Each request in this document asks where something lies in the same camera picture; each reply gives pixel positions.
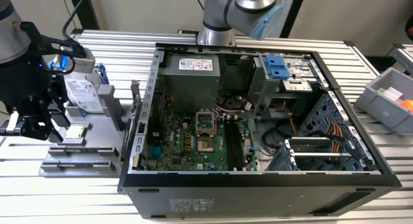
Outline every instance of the white label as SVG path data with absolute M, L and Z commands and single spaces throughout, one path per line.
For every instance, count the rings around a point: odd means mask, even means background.
M 250 110 L 251 110 L 251 107 L 252 107 L 252 103 L 247 102 L 246 110 L 250 111 Z
M 66 78 L 70 97 L 74 98 L 79 108 L 89 113 L 103 113 L 103 105 L 95 91 L 94 84 L 87 80 Z
M 180 59 L 180 70 L 212 71 L 212 60 Z
M 170 199 L 172 212 L 208 212 L 212 211 L 214 199 L 212 198 L 196 198 L 196 199 Z

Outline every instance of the black cable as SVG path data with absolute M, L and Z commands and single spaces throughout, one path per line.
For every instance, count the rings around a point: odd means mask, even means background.
M 0 111 L 0 113 L 3 113 L 3 114 L 7 115 L 7 116 L 11 116 L 9 113 L 6 113 L 6 112 L 3 112 L 3 111 Z
M 270 135 L 275 130 L 276 130 L 276 127 L 272 127 L 264 132 L 264 134 L 262 135 L 262 141 L 267 147 L 274 148 L 274 149 L 280 149 L 282 147 L 280 144 L 270 144 L 267 142 L 267 135 Z
M 202 8 L 203 8 L 203 10 L 204 10 L 204 6 L 203 6 L 203 4 L 202 4 L 202 1 L 200 0 L 198 0 L 199 1 L 199 4 L 200 4 L 200 6 L 202 6 Z
M 71 21 L 74 20 L 74 17 L 75 17 L 75 14 L 77 14 L 78 10 L 79 10 L 79 7 L 81 7 L 82 4 L 83 4 L 83 1 L 85 1 L 85 0 L 81 0 L 81 1 L 79 1 L 78 5 L 77 5 L 77 7 L 75 7 L 75 9 L 74 9 L 74 12 L 73 12 L 71 16 L 70 16 L 69 20 L 66 21 L 66 23 L 65 23 L 65 25 L 63 25 L 62 34 L 63 34 L 63 36 L 66 37 L 67 40 L 73 39 L 73 38 L 67 35 L 66 32 L 67 32 L 67 28 L 69 28 L 69 26 L 70 26 L 70 23 L 71 23 Z
M 260 152 L 262 152 L 263 155 L 266 155 L 266 156 L 272 156 L 272 155 L 267 154 L 264 151 L 260 151 Z
M 66 1 L 66 0 L 63 0 L 63 2 L 65 2 L 65 6 L 66 6 L 67 13 L 69 13 L 69 14 L 70 14 L 70 16 L 71 16 L 70 7 L 67 7 L 67 1 Z
M 280 130 L 280 126 L 284 125 L 284 124 L 287 124 L 287 123 L 290 123 L 290 119 L 284 119 L 284 120 L 278 121 L 276 126 L 275 126 L 275 130 L 276 130 L 278 134 L 279 134 L 284 139 L 288 139 L 288 138 L 292 137 L 292 135 L 287 134 L 286 132 L 283 132 L 283 131 Z

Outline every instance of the cable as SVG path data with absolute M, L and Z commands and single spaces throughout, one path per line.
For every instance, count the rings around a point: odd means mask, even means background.
M 47 69 L 46 67 L 42 67 L 42 69 L 45 69 L 47 71 L 47 73 L 50 73 L 53 75 L 69 75 L 69 74 L 71 74 L 75 70 L 77 62 L 75 62 L 74 57 L 71 57 L 71 56 L 69 56 L 69 57 L 73 60 L 73 68 L 69 71 L 51 70 L 51 69 Z
M 3 114 L 7 115 L 7 116 L 11 116 L 9 113 L 6 113 L 6 112 L 3 112 L 3 111 L 0 111 L 0 113 L 3 113 Z
M 215 106 L 219 107 L 220 110 L 223 110 L 224 112 L 228 112 L 228 113 L 239 112 L 239 111 L 244 110 L 244 109 L 240 109 L 243 107 L 243 105 L 240 107 L 238 107 L 238 108 L 230 108 L 230 107 L 227 107 L 226 105 L 222 105 L 222 104 L 215 104 Z
M 78 10 L 79 10 L 79 7 L 82 6 L 83 2 L 85 2 L 85 0 L 81 0 L 81 1 L 79 1 L 78 5 L 77 5 L 77 7 L 75 7 L 75 9 L 74 9 L 74 12 L 73 12 L 71 16 L 70 16 L 69 20 L 66 21 L 66 23 L 65 23 L 65 25 L 63 25 L 62 34 L 63 34 L 63 36 L 66 37 L 67 40 L 73 39 L 73 38 L 67 35 L 67 33 L 66 33 L 66 32 L 67 32 L 67 28 L 69 28 L 69 26 L 70 26 L 71 21 L 74 20 L 75 14 L 77 14 L 77 12 L 78 12 Z
M 292 115 L 290 115 L 290 125 L 291 125 L 292 136 L 296 137 L 298 132 L 296 132 L 295 123 L 292 122 Z
M 202 8 L 203 8 L 203 10 L 204 10 L 204 6 L 203 6 L 203 4 L 202 4 L 202 1 L 200 0 L 198 0 L 199 1 L 199 4 L 200 4 L 200 6 L 202 6 Z
M 272 156 L 272 155 L 267 154 L 264 151 L 260 151 L 260 152 L 262 152 L 263 155 L 266 155 L 266 156 Z
M 67 13 L 69 13 L 69 14 L 70 14 L 70 16 L 71 16 L 71 11 L 70 11 L 70 8 L 67 7 L 67 2 L 66 2 L 66 0 L 63 0 L 63 2 L 65 2 L 65 6 L 66 6 Z
M 264 132 L 264 134 L 262 135 L 262 141 L 263 141 L 263 143 L 264 143 L 264 145 L 266 145 L 267 147 L 274 148 L 274 149 L 280 149 L 280 147 L 282 147 L 280 144 L 270 144 L 270 143 L 267 142 L 267 135 L 271 134 L 271 133 L 276 130 L 276 128 L 278 128 L 278 126 L 270 128 L 270 129 Z

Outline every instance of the aluminum extrusion table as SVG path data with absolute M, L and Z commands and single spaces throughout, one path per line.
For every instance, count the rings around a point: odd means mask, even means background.
M 155 43 L 195 44 L 194 34 L 157 34 L 86 30 L 77 36 L 93 50 L 97 62 L 107 68 L 115 96 L 123 104 L 133 103 L 131 80 L 142 81 L 142 94 L 154 56 Z M 318 51 L 354 103 L 364 85 L 379 72 L 350 42 L 296 39 L 256 41 L 238 36 L 238 46 Z M 0 147 L 0 219 L 2 223 L 413 223 L 413 135 L 399 135 L 368 114 L 358 112 L 364 126 L 388 159 L 403 188 L 370 202 L 340 217 L 303 219 L 188 219 L 142 220 L 130 198 L 117 193 L 117 178 L 53 178 L 38 176 L 49 142 L 9 137 Z

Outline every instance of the robotic arm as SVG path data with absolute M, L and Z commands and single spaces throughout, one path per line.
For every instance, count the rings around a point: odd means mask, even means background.
M 255 39 L 264 39 L 275 29 L 282 11 L 276 0 L 206 0 L 198 43 L 235 45 L 234 28 Z M 62 127 L 71 125 L 63 106 L 69 101 L 65 75 L 74 72 L 75 59 L 87 58 L 86 49 L 66 34 L 67 25 L 69 22 L 63 28 L 67 39 L 50 38 L 39 33 L 33 22 L 22 22 L 11 1 L 0 0 L 0 101 L 13 114 L 0 126 L 0 135 L 63 141 L 53 119 Z M 45 55 L 57 54 L 73 59 L 70 70 L 55 70 L 43 61 Z
M 274 32 L 282 12 L 276 0 L 206 0 L 198 44 L 235 46 L 232 29 L 263 40 Z
M 69 100 L 65 75 L 69 71 L 53 70 L 45 55 L 86 58 L 82 45 L 41 35 L 33 22 L 22 22 L 10 0 L 0 0 L 0 101 L 11 119 L 0 126 L 0 135 L 63 141 L 53 119 L 62 127 L 71 125 L 63 103 Z M 65 46 L 66 50 L 53 46 Z

